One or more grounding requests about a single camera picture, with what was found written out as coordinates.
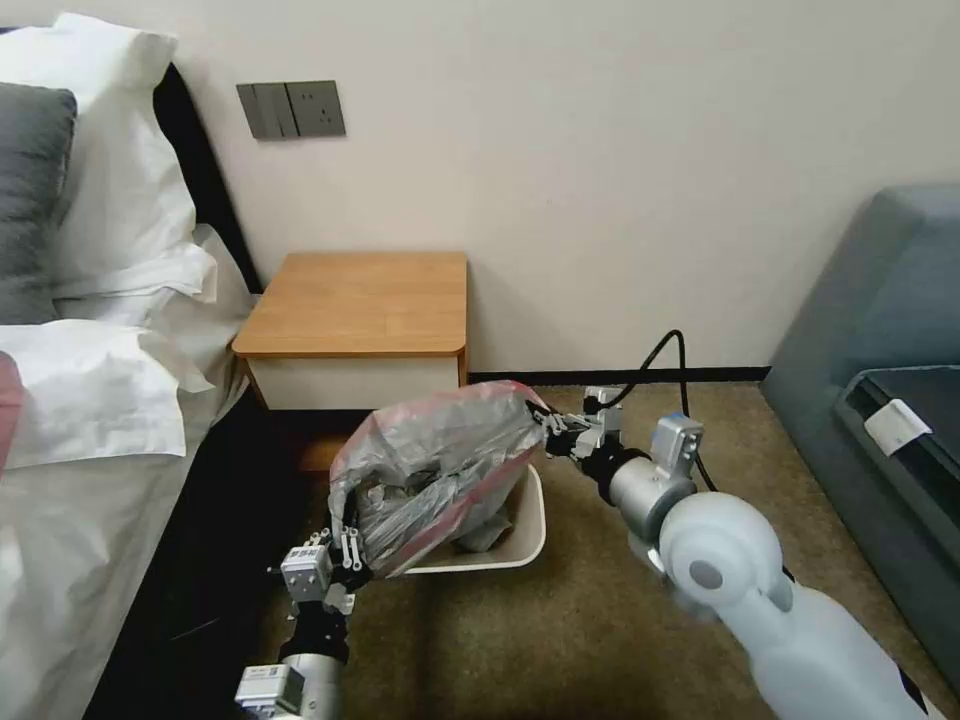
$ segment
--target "carpet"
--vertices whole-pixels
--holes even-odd
[[[579,409],[582,388],[539,388]],[[755,505],[777,530],[801,583],[842,603],[947,717],[960,706],[886,595],[752,383],[690,386],[706,426],[702,457],[719,489]],[[673,385],[626,400],[625,443],[648,448]],[[771,718],[746,656],[717,622],[673,602],[628,551],[618,513],[566,460],[539,456],[547,542],[527,567],[373,583],[357,596],[344,717],[515,720],[585,717]],[[323,491],[318,487],[317,529]],[[290,632],[278,593],[260,662]]]

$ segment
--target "black bed frame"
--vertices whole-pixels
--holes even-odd
[[[154,106],[197,222],[217,230],[247,286],[261,292],[216,156],[173,65]],[[87,720],[239,716],[233,694],[257,652],[277,583],[266,568],[297,540],[305,491],[267,411],[248,391],[197,452]]]

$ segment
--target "gray pillow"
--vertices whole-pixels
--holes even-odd
[[[47,248],[76,118],[69,90],[0,83],[0,325],[57,318]]]

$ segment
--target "power outlet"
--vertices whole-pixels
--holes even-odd
[[[286,83],[300,137],[346,135],[335,80]]]

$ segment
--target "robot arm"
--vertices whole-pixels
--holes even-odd
[[[280,648],[279,663],[246,668],[235,700],[259,720],[337,720],[340,677],[350,655],[347,620],[355,593],[370,581],[348,498],[339,543],[329,527],[291,548],[280,574],[293,601],[296,626]]]
[[[571,458],[627,526],[631,551],[708,609],[746,650],[761,696],[781,720],[927,720],[943,715],[838,603],[783,569],[780,541],[753,506],[696,494],[703,426],[662,418],[650,453],[620,439],[617,391],[588,388],[582,415],[531,404],[546,450]],[[345,520],[355,517],[351,502]],[[347,618],[370,579],[355,522],[290,550],[280,570],[298,609],[280,663],[248,667],[237,702],[254,716],[335,720],[347,662]]]
[[[579,416],[531,407],[547,452],[573,459],[620,511],[632,552],[727,626],[778,717],[943,717],[841,605],[786,574],[780,541],[758,510],[732,495],[695,494],[699,423],[665,417],[649,454],[624,448],[620,408],[605,407],[615,395],[588,388]]]

